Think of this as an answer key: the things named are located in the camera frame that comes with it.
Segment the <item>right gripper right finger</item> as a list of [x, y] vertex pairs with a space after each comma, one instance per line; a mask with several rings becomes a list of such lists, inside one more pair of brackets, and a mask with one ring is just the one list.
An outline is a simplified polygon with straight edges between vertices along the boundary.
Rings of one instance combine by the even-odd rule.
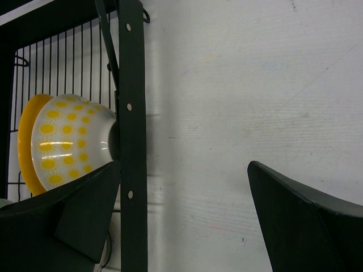
[[362, 271], [362, 206], [252, 161], [250, 189], [273, 271]]

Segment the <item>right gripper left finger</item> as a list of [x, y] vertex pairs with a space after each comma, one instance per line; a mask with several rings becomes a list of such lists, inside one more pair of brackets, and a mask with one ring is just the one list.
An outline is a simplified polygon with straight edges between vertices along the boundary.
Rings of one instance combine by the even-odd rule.
[[120, 184], [118, 162], [1, 208], [1, 271], [93, 271]]

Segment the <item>white bowl yellow sun dots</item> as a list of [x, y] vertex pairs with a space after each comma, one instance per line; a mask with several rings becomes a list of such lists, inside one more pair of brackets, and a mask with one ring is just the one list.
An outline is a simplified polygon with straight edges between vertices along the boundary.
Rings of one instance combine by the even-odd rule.
[[35, 119], [31, 158], [46, 191], [114, 161], [116, 115], [85, 98], [48, 96]]

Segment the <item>orange yellow bowl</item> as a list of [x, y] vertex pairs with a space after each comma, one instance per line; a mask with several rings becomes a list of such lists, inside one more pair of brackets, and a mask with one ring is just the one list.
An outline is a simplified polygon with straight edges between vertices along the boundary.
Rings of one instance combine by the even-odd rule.
[[53, 99], [47, 94], [38, 94], [31, 98], [23, 109], [18, 129], [18, 161], [23, 180], [30, 192], [37, 196], [46, 190], [35, 172], [31, 156], [31, 136], [37, 116], [44, 105]]

